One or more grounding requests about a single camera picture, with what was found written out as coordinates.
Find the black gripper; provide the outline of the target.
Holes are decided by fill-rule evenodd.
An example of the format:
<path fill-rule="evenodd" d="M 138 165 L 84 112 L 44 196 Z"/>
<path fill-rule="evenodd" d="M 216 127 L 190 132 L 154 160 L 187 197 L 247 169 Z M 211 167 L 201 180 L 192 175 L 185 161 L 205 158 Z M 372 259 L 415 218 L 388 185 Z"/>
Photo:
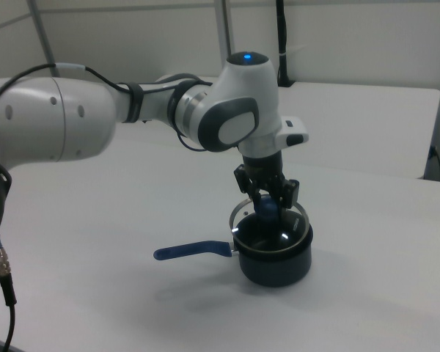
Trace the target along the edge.
<path fill-rule="evenodd" d="M 260 212 L 261 194 L 257 186 L 269 183 L 269 194 L 276 203 L 279 219 L 283 210 L 291 209 L 298 201 L 300 183 L 287 180 L 282 172 L 282 154 L 274 153 L 264 158 L 243 157 L 243 164 L 234 170 L 238 187 L 243 194 L 248 194 L 253 202 L 254 211 Z"/>

